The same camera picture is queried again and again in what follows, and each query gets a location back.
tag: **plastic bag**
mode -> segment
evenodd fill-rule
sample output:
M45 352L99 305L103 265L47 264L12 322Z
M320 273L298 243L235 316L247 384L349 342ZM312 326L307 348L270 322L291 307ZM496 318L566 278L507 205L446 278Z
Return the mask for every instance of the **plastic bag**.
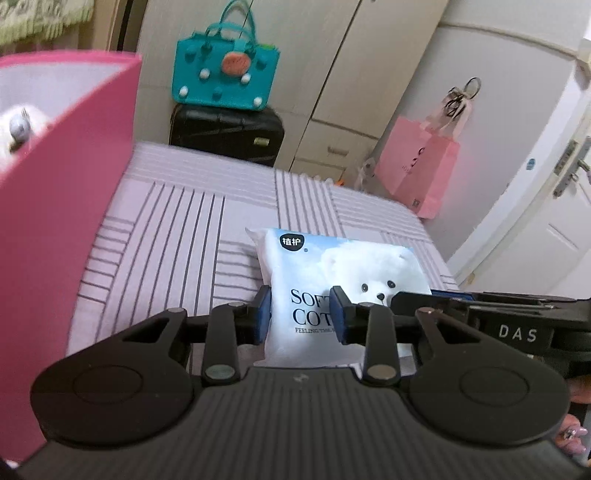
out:
M412 250L278 229L248 231L265 284L271 285L268 367L329 367L363 359L364 347L341 345L329 310L340 285L354 303L389 306L399 291L430 294Z

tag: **bed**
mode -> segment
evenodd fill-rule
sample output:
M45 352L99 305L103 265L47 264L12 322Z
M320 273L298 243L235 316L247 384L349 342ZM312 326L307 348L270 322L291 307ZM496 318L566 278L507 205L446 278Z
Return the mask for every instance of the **bed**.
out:
M140 142L97 232L67 353L168 307L201 315L262 284L245 228L410 247L431 288L457 285L418 218L389 200L197 151ZM241 363L262 358L241 347ZM199 371L200 352L190 370Z

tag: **white bear illustration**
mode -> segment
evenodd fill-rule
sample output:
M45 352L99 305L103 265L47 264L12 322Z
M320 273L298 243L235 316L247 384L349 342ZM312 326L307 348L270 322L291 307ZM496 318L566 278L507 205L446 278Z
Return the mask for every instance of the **white bear illustration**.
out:
M353 303L389 306L399 291L431 293L421 266L406 247L345 242L326 250L320 265L327 282L341 286Z

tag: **human hand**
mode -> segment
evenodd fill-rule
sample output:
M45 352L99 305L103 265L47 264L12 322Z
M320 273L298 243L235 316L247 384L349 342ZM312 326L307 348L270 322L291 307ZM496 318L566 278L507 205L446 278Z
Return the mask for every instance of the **human hand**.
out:
M591 375L567 380L570 390L570 401L573 403L591 404ZM587 435L579 419L568 414L560 426L558 435L554 438L556 445L568 455L579 455L585 451L581 437Z
M580 455L585 451L581 437L587 435L577 417L570 413L562 421L558 435L554 438L555 444L568 455Z

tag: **door handle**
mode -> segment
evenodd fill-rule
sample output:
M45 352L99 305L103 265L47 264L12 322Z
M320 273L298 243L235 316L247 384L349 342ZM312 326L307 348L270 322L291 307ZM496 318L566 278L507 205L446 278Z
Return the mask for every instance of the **door handle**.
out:
M580 168L582 168L587 173L587 178L591 183L591 166L587 162L585 162L585 157L589 153L589 150L591 150L591 137L587 137L585 139L585 142L579 150L579 153L577 154L575 161L570 165L570 167L568 167L567 171L564 174L564 177L562 178L562 180L560 180L560 182L554 189L553 195L555 199L562 196L564 191L570 185L570 182L579 181L577 170Z

